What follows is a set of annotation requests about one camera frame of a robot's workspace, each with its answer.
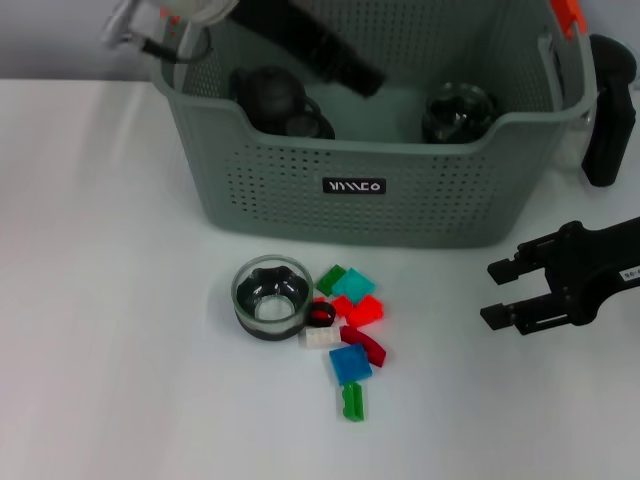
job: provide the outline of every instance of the black handle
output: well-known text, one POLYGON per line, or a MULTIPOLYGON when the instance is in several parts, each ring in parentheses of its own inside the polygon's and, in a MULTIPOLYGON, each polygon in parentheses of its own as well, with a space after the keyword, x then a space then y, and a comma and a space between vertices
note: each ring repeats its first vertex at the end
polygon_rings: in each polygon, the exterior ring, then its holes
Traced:
POLYGON ((603 79, 591 143, 582 168, 596 187, 609 187, 618 177, 627 144, 636 124, 629 82, 623 75, 603 79))
POLYGON ((596 187, 613 185, 636 123, 629 84, 637 64, 631 51, 620 42, 591 35, 591 51, 598 83, 598 113, 582 169, 596 187))

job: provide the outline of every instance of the black ring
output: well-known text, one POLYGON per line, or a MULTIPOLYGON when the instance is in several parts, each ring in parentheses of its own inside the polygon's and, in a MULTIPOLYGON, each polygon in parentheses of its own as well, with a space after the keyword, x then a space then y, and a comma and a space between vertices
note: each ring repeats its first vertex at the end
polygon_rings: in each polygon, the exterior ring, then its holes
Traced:
POLYGON ((313 328, 330 327, 336 320, 336 314, 336 308, 330 303, 314 302, 307 312, 307 326, 313 328), (329 318, 315 318, 313 316, 315 312, 324 312, 329 315, 329 318))

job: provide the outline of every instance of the white table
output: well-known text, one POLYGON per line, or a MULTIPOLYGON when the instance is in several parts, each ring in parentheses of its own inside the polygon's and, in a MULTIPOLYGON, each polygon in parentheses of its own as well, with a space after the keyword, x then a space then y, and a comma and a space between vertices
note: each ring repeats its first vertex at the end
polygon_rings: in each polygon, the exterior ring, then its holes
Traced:
POLYGON ((640 292, 583 328, 492 332, 489 263, 571 220, 640 216, 640 134, 610 189, 549 169, 509 238, 419 251, 223 232, 148 84, 0 82, 0 478, 628 479, 640 451, 640 292), (230 281, 287 253, 381 287, 390 351, 346 422, 325 351, 247 335, 230 281), (417 282, 423 277, 427 288, 417 282))

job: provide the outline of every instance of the clear glass cup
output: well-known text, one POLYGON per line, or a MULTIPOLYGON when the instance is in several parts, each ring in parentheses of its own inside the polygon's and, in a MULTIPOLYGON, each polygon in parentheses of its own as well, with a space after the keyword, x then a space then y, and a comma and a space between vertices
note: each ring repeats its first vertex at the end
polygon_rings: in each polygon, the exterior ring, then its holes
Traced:
POLYGON ((279 341, 297 335, 313 298, 309 272, 292 258, 256 258, 236 274, 231 297, 238 321, 251 335, 279 341))

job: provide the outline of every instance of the gray wall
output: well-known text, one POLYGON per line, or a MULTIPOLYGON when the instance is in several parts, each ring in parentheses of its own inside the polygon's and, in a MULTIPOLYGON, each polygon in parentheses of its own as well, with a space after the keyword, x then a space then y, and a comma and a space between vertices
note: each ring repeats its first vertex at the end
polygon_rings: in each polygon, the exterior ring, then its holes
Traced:
MULTIPOLYGON (((0 0, 0 77, 142 79, 140 58, 98 43, 116 0, 0 0)), ((582 0, 592 31, 640 50, 638 0, 582 0)), ((140 16, 151 28, 155 12, 140 16)))

